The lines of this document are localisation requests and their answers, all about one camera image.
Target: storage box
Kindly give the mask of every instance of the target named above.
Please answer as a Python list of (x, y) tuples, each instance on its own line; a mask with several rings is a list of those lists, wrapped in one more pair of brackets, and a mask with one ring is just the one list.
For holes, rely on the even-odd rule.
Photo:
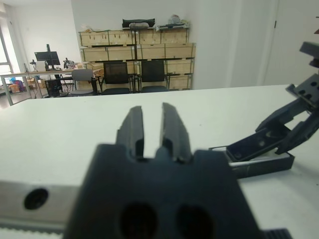
[(10, 88), (12, 93), (20, 92), (19, 86), (16, 84), (9, 85), (9, 88)]
[(161, 43), (187, 43), (188, 42), (188, 30), (182, 29), (171, 29), (161, 31)]
[(195, 57), (196, 44), (165, 44), (165, 58)]
[(134, 34), (130, 30), (108, 31), (109, 45), (134, 44)]
[(139, 30), (136, 34), (137, 44), (161, 44), (160, 32), (155, 29)]
[(172, 76), (169, 82), (169, 89), (190, 89), (190, 76)]
[[(187, 43), (187, 29), (170, 29), (155, 31), (155, 29), (141, 29), (136, 33), (137, 44)], [(103, 32), (80, 32), (82, 46), (108, 46), (135, 44), (134, 32), (131, 30), (114, 30)]]
[(27, 77), (26, 80), (27, 80), (28, 85), (29, 85), (29, 88), (30, 88), (31, 90), (37, 88), (36, 83), (35, 83), (33, 77)]
[(46, 86), (45, 86), (45, 80), (40, 80), (38, 83), (39, 83), (40, 89), (45, 89), (45, 88), (46, 88)]
[[(139, 74), (139, 62), (133, 62), (129, 61), (126, 62), (128, 66), (128, 73), (129, 74)], [(103, 63), (87, 63), (86, 64), (87, 69), (92, 69), (94, 74), (99, 76), (104, 76), (104, 68)]]
[(82, 46), (109, 45), (108, 32), (80, 32)]
[(130, 46), (95, 47), (82, 49), (83, 61), (118, 61), (133, 60), (134, 52)]
[(185, 74), (194, 72), (194, 60), (167, 60), (165, 61), (165, 73)]
[(137, 45), (138, 59), (164, 59), (165, 45)]
[(174, 59), (195, 57), (195, 43), (137, 45), (138, 59)]

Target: door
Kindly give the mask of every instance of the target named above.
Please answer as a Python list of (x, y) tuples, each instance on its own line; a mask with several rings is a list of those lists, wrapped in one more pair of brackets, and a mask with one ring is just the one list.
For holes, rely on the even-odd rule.
[(304, 41), (319, 43), (319, 0), (280, 0), (264, 85), (300, 84), (318, 69), (299, 51)]

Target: computer monitor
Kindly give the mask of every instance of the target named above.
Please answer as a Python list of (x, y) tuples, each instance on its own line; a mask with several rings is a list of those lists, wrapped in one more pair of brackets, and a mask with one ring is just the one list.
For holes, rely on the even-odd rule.
[[(48, 51), (44, 51), (44, 52), (35, 52), (35, 57), (37, 61), (47, 61), (49, 65), (51, 65), (50, 62), (50, 56), (49, 56), (49, 52)], [(53, 64), (59, 66), (60, 65), (60, 61), (58, 58), (58, 54), (56, 51), (51, 51), (51, 57), (53, 60)]]

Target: office chair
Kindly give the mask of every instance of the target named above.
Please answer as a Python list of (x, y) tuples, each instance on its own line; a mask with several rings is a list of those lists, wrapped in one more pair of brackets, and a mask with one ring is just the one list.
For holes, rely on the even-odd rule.
[(145, 86), (142, 87), (142, 93), (164, 92), (168, 91), (168, 80), (164, 71), (164, 61), (142, 61), (142, 82), (163, 82), (165, 86)]
[[(72, 71), (72, 79), (74, 80), (75, 91), (69, 93), (70, 96), (97, 96), (98, 88), (96, 86), (96, 79), (93, 71), (90, 69), (79, 69)], [(76, 81), (88, 81), (91, 82), (91, 90), (78, 90), (76, 87)]]
[(121, 95), (128, 94), (131, 91), (130, 75), (126, 62), (104, 62), (105, 84), (130, 84), (130, 88), (119, 87), (110, 88), (103, 91), (103, 84), (100, 84), (102, 95)]

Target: white table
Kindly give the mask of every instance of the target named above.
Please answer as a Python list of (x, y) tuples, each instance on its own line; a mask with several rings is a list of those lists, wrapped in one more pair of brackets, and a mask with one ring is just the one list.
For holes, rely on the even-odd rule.
[[(22, 72), (22, 73), (14, 73), (14, 74), (8, 74), (8, 75), (1, 75), (1, 81), (2, 81), (2, 84), (4, 86), (4, 90), (5, 90), (5, 94), (6, 94), (6, 97), (8, 98), (8, 101), (9, 101), (9, 104), (10, 106), (13, 106), (13, 101), (11, 99), (11, 95), (10, 95), (10, 92), (9, 92), (9, 89), (8, 89), (8, 86), (6, 85), (6, 82), (5, 82), (5, 79), (6, 78), (11, 78), (11, 77), (22, 77), (23, 78), (23, 83), (25, 85), (25, 88), (26, 88), (26, 91), (28, 92), (29, 94), (29, 98), (31, 98), (31, 91), (30, 91), (30, 88), (29, 88), (29, 85), (28, 85), (28, 82), (27, 82), (27, 79), (26, 77), (32, 77), (32, 76), (44, 76), (44, 75), (60, 75), (60, 74), (69, 74), (73, 71), (73, 69), (66, 69), (66, 70), (61, 70), (61, 71), (36, 71), (36, 72)], [(39, 87), (39, 83), (37, 80), (35, 80), (35, 83), (36, 83), (36, 86), (38, 89), (40, 89)]]
[[(96, 146), (115, 142), (133, 106), (142, 106), (144, 114), (145, 156), (154, 157), (160, 144), (163, 102), (177, 107), (192, 152), (228, 145), (254, 133), (266, 116), (294, 99), (285, 87), (27, 100), (0, 112), (0, 180), (80, 185)], [(319, 132), (291, 151), (296, 156), (291, 170), (240, 180), (260, 228), (288, 228), (295, 239), (318, 238), (318, 141)], [(58, 236), (0, 230), (0, 238)]]

